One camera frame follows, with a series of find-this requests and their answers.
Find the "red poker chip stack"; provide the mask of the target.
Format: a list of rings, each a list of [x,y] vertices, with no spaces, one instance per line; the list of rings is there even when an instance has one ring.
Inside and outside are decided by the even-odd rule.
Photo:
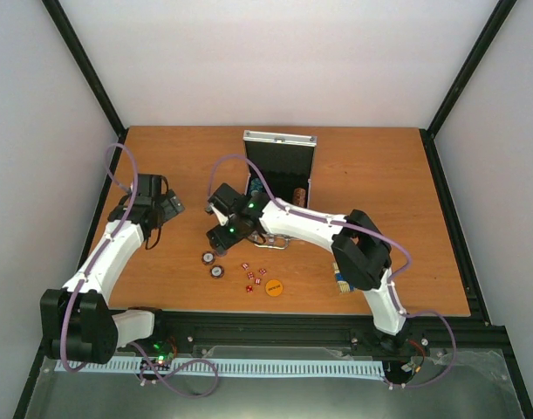
[[[293,191],[292,204],[301,208],[306,207],[306,195],[307,192],[303,188],[296,188]]]

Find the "aluminium poker case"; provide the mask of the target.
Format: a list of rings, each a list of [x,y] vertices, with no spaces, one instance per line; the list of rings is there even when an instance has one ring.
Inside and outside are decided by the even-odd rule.
[[[303,188],[307,192],[305,208],[309,206],[316,136],[247,129],[243,132],[243,144],[246,158],[255,164],[264,177],[261,180],[264,190],[269,187],[274,196],[292,204],[294,189]],[[249,183],[256,177],[256,171],[250,168],[246,195],[250,195]]]

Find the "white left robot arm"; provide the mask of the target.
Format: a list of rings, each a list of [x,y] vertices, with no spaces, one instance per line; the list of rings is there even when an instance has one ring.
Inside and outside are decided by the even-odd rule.
[[[42,348],[76,372],[87,364],[106,364],[116,350],[139,341],[149,351],[166,346],[168,329],[161,310],[131,307],[112,313],[108,303],[121,273],[139,249],[184,210],[163,175],[140,174],[107,219],[103,236],[71,279],[40,299]]]

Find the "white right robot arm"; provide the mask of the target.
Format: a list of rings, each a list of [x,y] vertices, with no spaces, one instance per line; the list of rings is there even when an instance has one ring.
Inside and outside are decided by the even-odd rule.
[[[401,332],[406,310],[395,291],[391,259],[398,245],[384,237],[366,213],[326,214],[265,192],[246,196],[226,183],[209,196],[207,212],[218,220],[207,237],[219,253],[253,234],[292,237],[330,252],[343,280],[363,292],[375,328],[392,336]]]

